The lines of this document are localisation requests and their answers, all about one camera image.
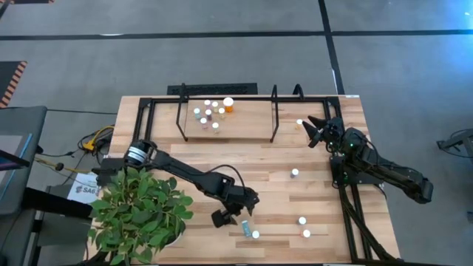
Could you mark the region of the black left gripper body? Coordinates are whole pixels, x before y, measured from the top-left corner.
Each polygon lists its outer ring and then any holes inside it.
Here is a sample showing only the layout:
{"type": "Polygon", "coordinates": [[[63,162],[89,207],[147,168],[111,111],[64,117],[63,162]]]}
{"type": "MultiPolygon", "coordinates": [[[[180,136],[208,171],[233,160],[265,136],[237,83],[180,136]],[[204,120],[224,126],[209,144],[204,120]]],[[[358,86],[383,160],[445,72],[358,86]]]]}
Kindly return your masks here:
{"type": "Polygon", "coordinates": [[[225,210],[235,211],[236,216],[239,216],[243,208],[247,209],[247,200],[250,197],[258,197],[258,193],[252,188],[234,185],[228,189],[227,197],[222,204],[225,210]]]}

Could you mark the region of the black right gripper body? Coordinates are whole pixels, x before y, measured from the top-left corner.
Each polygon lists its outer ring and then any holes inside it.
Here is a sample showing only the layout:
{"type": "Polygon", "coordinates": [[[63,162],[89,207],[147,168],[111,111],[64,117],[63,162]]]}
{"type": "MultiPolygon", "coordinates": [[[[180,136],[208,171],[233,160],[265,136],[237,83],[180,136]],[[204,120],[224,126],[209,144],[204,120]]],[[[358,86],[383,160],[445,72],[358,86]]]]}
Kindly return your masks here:
{"type": "Polygon", "coordinates": [[[322,140],[326,143],[326,150],[339,150],[344,134],[343,120],[339,117],[327,121],[323,128],[322,140]]]}

